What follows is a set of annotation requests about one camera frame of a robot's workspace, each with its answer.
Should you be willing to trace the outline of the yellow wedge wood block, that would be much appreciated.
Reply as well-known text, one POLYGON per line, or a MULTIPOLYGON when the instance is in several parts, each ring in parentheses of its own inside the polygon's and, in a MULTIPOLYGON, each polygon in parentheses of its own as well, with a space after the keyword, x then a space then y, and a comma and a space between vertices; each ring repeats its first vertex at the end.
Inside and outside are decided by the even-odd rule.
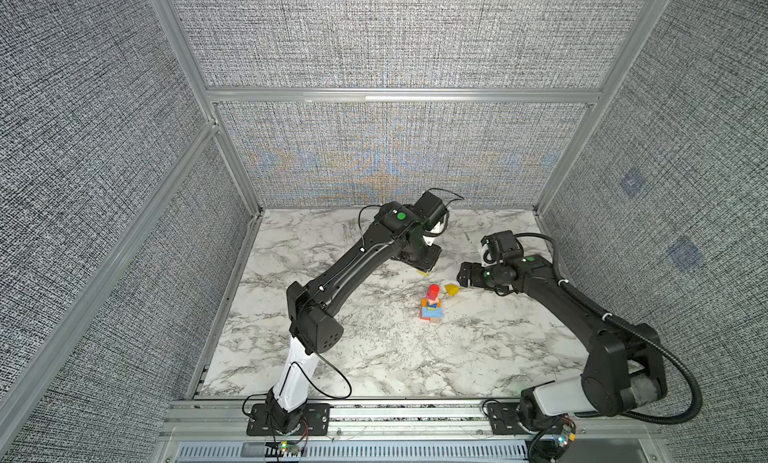
POLYGON ((455 296, 456 294, 459 293, 460 288, 454 284, 447 284, 445 286, 445 290, 449 296, 455 296))

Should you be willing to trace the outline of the light blue wood block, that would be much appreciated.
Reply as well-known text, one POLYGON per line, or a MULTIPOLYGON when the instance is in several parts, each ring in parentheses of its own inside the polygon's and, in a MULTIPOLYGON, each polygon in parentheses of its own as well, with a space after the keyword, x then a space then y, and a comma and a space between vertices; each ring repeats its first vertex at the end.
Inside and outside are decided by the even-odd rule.
POLYGON ((440 307, 422 307, 420 318, 424 320, 442 319, 443 309, 440 307))

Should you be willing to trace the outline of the red wood cylinder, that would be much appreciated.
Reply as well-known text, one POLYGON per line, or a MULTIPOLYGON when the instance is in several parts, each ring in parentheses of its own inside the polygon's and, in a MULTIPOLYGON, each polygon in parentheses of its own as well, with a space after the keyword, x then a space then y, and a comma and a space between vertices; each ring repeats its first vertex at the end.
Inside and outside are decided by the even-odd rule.
POLYGON ((428 301, 437 301, 439 299, 440 287, 438 285, 431 285, 427 291, 426 299, 428 301))

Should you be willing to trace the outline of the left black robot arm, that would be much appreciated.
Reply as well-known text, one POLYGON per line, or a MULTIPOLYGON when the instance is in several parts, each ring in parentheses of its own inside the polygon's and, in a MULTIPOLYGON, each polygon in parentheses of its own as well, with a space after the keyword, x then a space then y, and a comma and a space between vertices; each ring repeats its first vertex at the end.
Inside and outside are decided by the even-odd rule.
POLYGON ((328 270, 287 288, 290 344, 282 373, 266 395, 268 427, 289 434, 299 425, 321 355, 343 335, 335 316, 352 293, 389 260, 430 272, 441 253, 434 239, 448 218, 447 205, 430 191, 414 204, 380 205, 358 242, 328 270))

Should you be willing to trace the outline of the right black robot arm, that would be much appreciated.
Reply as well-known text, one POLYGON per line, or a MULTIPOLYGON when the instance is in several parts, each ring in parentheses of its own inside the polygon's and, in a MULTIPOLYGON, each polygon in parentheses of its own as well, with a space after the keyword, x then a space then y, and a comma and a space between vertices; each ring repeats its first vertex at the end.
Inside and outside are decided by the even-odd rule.
POLYGON ((623 330, 579 303, 545 257, 515 257, 489 266, 464 262, 457 280, 462 287, 481 288, 499 296, 522 293, 536 300, 588 353, 579 376, 521 392, 517 414, 526 429, 541 430, 566 414, 593 412, 613 417, 666 396, 663 357, 646 342, 657 343, 658 333, 646 324, 623 330))

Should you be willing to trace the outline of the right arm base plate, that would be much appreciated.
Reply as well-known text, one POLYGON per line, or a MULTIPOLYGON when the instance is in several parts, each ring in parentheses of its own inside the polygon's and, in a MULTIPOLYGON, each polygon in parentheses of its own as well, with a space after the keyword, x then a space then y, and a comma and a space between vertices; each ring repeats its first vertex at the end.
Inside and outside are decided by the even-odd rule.
POLYGON ((564 417, 545 417, 542 422, 526 426, 517 412, 517 402, 502 402, 487 399, 480 404, 480 411, 487 419, 494 436, 534 436, 543 428, 546 434, 559 433, 567 423, 564 417))

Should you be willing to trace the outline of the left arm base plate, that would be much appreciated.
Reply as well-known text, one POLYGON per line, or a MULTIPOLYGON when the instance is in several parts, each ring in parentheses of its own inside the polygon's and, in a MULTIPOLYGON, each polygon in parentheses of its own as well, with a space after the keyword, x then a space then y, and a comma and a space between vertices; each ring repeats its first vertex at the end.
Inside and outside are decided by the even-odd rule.
POLYGON ((329 404, 305 403, 286 412, 277 403, 253 404, 248 410, 247 436, 326 436, 330 423, 329 404))

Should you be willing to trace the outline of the aluminium mounting rail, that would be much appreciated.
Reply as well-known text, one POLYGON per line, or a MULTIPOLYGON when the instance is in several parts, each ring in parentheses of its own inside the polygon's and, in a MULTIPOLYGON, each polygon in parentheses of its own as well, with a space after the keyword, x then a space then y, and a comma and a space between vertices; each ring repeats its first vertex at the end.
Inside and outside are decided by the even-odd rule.
MULTIPOLYGON (((156 440, 157 452, 170 452, 173 444, 197 441, 239 441, 246 434, 244 411, 252 402, 241 399, 201 399, 173 402, 156 440)), ((445 440, 495 439, 492 425, 471 399, 349 399, 333 400, 324 440, 375 439, 445 440)), ((570 418, 576 439, 639 439, 662 441, 653 425, 627 418, 570 418)))

